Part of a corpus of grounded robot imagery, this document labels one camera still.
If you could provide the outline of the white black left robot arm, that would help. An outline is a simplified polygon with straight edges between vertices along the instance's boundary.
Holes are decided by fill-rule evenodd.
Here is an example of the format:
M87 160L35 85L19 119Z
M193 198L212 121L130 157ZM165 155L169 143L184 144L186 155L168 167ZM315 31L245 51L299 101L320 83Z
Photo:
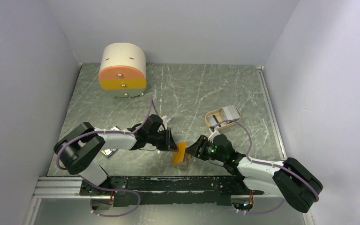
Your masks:
M53 151L63 170L79 175L92 184L99 195L112 188L108 173L93 160L106 149L141 150L147 144L159 151L178 151L170 128L158 115L149 115L142 123L124 130L102 130L83 122L58 141Z

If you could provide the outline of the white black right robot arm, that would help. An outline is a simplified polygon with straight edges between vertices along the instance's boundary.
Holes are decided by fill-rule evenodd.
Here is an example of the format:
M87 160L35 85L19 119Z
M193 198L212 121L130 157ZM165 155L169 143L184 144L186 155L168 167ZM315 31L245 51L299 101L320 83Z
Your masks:
M283 198L295 210L307 213L319 200L323 184L297 159L270 162L237 152L225 135L212 141L201 135L185 152L201 160L217 160L238 179L234 188L239 194L263 191Z

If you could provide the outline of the orange blue card holder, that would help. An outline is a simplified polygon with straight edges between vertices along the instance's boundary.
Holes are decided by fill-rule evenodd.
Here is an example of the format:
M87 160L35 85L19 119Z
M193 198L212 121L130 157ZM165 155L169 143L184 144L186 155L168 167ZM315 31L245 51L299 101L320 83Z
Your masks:
M173 152L172 155L172 165L173 166L184 166L187 167L191 155L186 153L186 148L188 147L187 142L180 142L177 144L178 151Z

